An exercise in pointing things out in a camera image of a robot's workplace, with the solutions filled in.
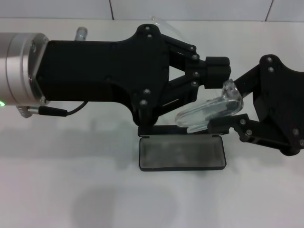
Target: screw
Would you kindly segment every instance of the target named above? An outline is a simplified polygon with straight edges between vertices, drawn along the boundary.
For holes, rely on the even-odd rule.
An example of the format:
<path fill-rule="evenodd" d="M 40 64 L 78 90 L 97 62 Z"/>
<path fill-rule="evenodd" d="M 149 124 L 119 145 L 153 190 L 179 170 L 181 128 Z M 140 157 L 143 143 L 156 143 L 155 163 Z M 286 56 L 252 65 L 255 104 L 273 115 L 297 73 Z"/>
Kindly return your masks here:
<path fill-rule="evenodd" d="M 241 123 L 241 125 L 245 125 L 246 124 L 246 120 L 241 119 L 240 123 Z"/>
<path fill-rule="evenodd" d="M 199 56 L 198 55 L 193 55 L 192 59 L 194 59 L 194 60 L 199 59 Z"/>
<path fill-rule="evenodd" d="M 300 133 L 300 132 L 299 132 L 299 129 L 297 129 L 297 128 L 294 128 L 294 129 L 293 129 L 293 134 L 294 134 L 294 135 L 299 135 L 299 133 Z"/>
<path fill-rule="evenodd" d="M 200 74 L 199 74 L 199 72 L 193 72 L 193 76 L 195 76 L 195 77 L 199 77 L 199 76 L 200 76 Z"/>
<path fill-rule="evenodd" d="M 248 130 L 246 131 L 246 135 L 252 135 L 252 130 L 248 129 Z"/>
<path fill-rule="evenodd" d="M 139 102 L 139 104 L 140 104 L 140 105 L 147 105 L 148 102 L 147 102 L 146 100 L 141 100 L 141 101 Z"/>
<path fill-rule="evenodd" d="M 32 49 L 33 52 L 36 52 L 36 44 L 34 41 L 31 42 L 30 48 Z"/>
<path fill-rule="evenodd" d="M 46 103 L 46 97 L 45 96 L 42 96 L 41 99 L 40 99 L 40 104 L 41 105 L 44 105 Z"/>
<path fill-rule="evenodd" d="M 43 42 L 44 42 L 45 44 L 47 44 L 47 43 L 48 43 L 48 38 L 47 38 L 47 37 L 44 37 L 44 38 L 43 38 Z"/>
<path fill-rule="evenodd" d="M 198 83 L 197 82 L 191 82 L 191 85 L 192 86 L 198 86 Z"/>
<path fill-rule="evenodd" d="M 150 94 L 150 93 L 151 93 L 151 90 L 150 90 L 150 89 L 144 89 L 144 90 L 143 90 L 143 93 L 144 93 L 144 94 Z"/>

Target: silver cylindrical motor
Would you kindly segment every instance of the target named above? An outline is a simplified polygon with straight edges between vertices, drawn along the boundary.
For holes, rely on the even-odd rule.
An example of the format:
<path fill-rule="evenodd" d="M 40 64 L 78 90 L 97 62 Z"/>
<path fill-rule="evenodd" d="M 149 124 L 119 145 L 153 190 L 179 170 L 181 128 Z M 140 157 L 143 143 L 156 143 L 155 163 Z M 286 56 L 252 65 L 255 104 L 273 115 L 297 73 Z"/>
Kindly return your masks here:
<path fill-rule="evenodd" d="M 0 33 L 0 105 L 44 105 L 36 82 L 48 43 L 42 33 Z"/>

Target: transparent plastic object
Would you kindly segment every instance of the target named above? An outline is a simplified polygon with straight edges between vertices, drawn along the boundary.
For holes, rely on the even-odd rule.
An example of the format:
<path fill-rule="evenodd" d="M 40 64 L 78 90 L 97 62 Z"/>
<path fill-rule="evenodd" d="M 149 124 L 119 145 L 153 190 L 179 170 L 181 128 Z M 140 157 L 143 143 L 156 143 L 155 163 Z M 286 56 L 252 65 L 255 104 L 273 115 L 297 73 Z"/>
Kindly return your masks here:
<path fill-rule="evenodd" d="M 234 115 L 241 111 L 243 106 L 243 98 L 230 79 L 223 85 L 222 96 L 178 113 L 175 122 L 180 127 L 188 127 L 188 133 L 198 132 L 206 130 L 210 120 Z"/>
<path fill-rule="evenodd" d="M 180 41 L 189 43 L 188 39 L 186 39 L 186 37 L 178 29 L 176 29 L 175 27 L 170 25 L 165 20 L 157 18 L 156 16 L 151 16 L 151 21 L 154 25 L 158 26 L 158 28 L 160 29 L 162 34 L 169 35 L 169 34 L 167 34 L 168 31 L 172 31 L 177 36 L 177 37 L 173 37 L 173 38 L 177 38 Z"/>
<path fill-rule="evenodd" d="M 220 136 L 150 135 L 140 140 L 142 171 L 222 170 L 226 166 Z"/>

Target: black cable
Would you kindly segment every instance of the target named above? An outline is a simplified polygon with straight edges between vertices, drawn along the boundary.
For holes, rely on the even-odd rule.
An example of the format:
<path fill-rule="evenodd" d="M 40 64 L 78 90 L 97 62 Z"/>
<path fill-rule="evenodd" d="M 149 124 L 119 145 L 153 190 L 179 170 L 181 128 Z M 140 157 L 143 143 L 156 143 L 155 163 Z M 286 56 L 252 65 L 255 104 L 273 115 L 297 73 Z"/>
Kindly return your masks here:
<path fill-rule="evenodd" d="M 86 106 L 87 101 L 84 101 L 80 106 L 78 106 L 76 109 L 67 112 L 66 116 L 73 115 L 74 113 L 78 112 L 80 109 L 82 109 L 84 106 Z"/>
<path fill-rule="evenodd" d="M 112 2 L 111 2 L 111 0 L 109 0 L 109 3 L 110 3 L 111 14 L 112 14 L 112 20 L 114 20 L 114 14 L 113 14 L 113 9 L 112 9 Z"/>
<path fill-rule="evenodd" d="M 269 16 L 269 13 L 270 13 L 270 10 L 271 10 L 273 4 L 274 4 L 274 0 L 271 1 L 271 4 L 270 4 L 270 7 L 269 7 L 269 10 L 268 10 L 265 21 L 267 21 L 267 19 L 268 19 L 268 16 Z"/>
<path fill-rule="evenodd" d="M 38 109 L 39 115 L 51 115 L 51 116 L 68 116 L 73 115 L 76 112 L 78 112 L 80 109 L 82 109 L 87 104 L 87 101 L 83 102 L 80 106 L 78 106 L 76 109 L 68 112 L 67 110 L 60 109 L 60 108 L 53 108 L 53 107 L 47 107 L 47 106 L 40 106 Z"/>

